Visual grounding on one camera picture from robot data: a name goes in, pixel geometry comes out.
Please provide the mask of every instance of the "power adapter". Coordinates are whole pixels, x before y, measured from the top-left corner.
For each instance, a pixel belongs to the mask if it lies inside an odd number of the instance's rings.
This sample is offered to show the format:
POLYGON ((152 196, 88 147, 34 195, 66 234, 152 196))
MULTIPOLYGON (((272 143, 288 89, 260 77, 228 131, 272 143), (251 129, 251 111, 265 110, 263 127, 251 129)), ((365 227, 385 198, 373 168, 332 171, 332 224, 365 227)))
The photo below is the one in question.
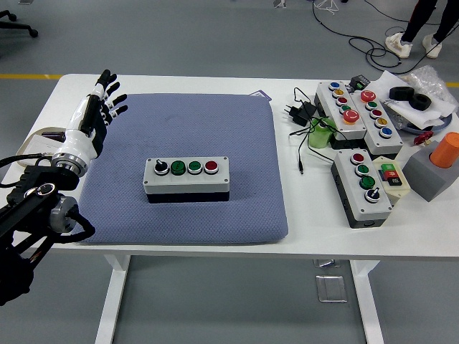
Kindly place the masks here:
POLYGON ((317 107, 310 102, 303 102, 300 107, 288 106, 288 108, 288 114, 292 117, 293 122, 303 127, 307 126, 317 110, 317 107))

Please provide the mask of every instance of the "person's leg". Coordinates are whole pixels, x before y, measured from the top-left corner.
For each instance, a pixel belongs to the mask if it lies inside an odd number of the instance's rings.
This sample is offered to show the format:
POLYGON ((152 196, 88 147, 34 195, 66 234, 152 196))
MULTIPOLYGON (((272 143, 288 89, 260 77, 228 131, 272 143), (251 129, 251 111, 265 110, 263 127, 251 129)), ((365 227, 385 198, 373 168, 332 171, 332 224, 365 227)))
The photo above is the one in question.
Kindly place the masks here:
MULTIPOLYGON (((449 3, 457 2, 457 0, 449 0, 449 3)), ((402 41, 413 42, 421 27, 427 23, 430 16, 432 15, 437 0, 419 0, 413 10, 410 22, 408 23, 407 30, 402 36, 402 41)))
POLYGON ((446 35, 450 33, 451 29, 454 27, 454 24, 459 19, 459 1, 458 0, 448 0, 445 10, 443 11, 442 21, 437 32, 433 35, 433 38, 437 42, 441 42, 446 38, 446 35))

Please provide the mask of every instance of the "black roll of tape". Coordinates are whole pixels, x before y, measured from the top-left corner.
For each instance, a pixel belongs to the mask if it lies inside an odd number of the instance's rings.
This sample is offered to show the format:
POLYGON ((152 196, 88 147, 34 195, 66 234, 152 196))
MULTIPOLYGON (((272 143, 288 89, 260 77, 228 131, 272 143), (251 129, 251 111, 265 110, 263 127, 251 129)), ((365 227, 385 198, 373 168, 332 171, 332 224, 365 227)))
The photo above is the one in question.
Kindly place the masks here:
POLYGON ((410 100, 415 95, 415 89, 409 86, 393 87, 389 91, 389 98, 392 100, 410 100))
POLYGON ((428 96, 421 95, 420 93, 415 93, 415 95, 413 95, 413 97, 410 100, 408 100, 408 102, 410 103, 413 109, 419 111, 426 110, 430 106, 430 104, 432 104, 432 101, 428 96))

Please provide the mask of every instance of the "white table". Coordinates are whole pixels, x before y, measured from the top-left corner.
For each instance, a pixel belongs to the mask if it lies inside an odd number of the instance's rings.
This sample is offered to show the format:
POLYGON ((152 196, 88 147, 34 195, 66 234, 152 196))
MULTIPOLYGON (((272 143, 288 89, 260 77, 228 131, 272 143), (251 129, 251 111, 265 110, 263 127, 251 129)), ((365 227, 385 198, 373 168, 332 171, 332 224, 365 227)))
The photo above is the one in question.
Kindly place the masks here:
MULTIPOLYGON (((40 113, 30 133, 46 127, 65 128, 80 100, 93 88, 97 75, 65 75, 40 113)), ((349 228, 338 192, 331 177, 331 164, 302 148, 304 175, 298 172, 298 145, 303 137, 288 136, 299 127, 284 111, 293 102, 293 88, 299 87, 313 96, 323 80, 273 80, 213 77, 153 77, 118 76, 118 92, 135 93, 218 93, 248 95, 263 90, 273 100, 276 142, 280 176, 283 186, 289 234, 274 244, 238 246, 161 246, 161 245, 55 245, 54 252, 84 252, 104 254, 113 266, 96 343, 111 343, 123 286, 131 255, 187 257, 288 257, 302 259, 349 259, 360 300, 362 320, 368 343, 383 343, 368 273, 381 259, 396 260, 459 260, 459 183, 428 203, 415 192, 401 199, 383 226, 372 229, 349 228)), ((446 130, 459 131, 457 117, 446 130)), ((445 133, 438 134, 441 140, 445 133)), ((401 133, 405 145, 397 161, 403 166, 418 149, 410 134, 401 133)), ((331 148, 321 153, 334 157, 331 148)), ((23 169, 14 164, 4 182, 16 181, 23 169)), ((84 178, 77 190, 68 195, 80 195, 84 178)), ((8 190, 0 190, 6 203, 8 190)), ((15 240, 25 236, 17 234, 15 240)))

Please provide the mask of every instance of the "chair leg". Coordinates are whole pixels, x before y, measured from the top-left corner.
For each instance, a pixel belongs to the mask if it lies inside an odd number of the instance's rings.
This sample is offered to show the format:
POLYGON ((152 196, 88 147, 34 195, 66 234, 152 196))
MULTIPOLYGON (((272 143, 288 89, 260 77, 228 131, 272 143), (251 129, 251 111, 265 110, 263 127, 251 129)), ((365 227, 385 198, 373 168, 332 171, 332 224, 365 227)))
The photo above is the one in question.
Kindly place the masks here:
POLYGON ((4 16, 8 16, 8 19, 12 22, 15 22, 17 19, 16 14, 12 14, 10 11, 1 11, 0 18, 3 18, 4 16))
MULTIPOLYGON (((0 18, 3 16, 8 16, 9 20, 12 22, 16 21, 16 16, 9 11, 2 11, 0 12, 0 18)), ((16 24, 16 23, 5 23, 3 21, 0 21, 0 29, 21 29, 21 30, 27 30, 29 31, 30 36, 32 37, 37 37, 38 36, 38 31, 34 30, 33 28, 30 27, 30 25, 25 25, 25 24, 16 24)))

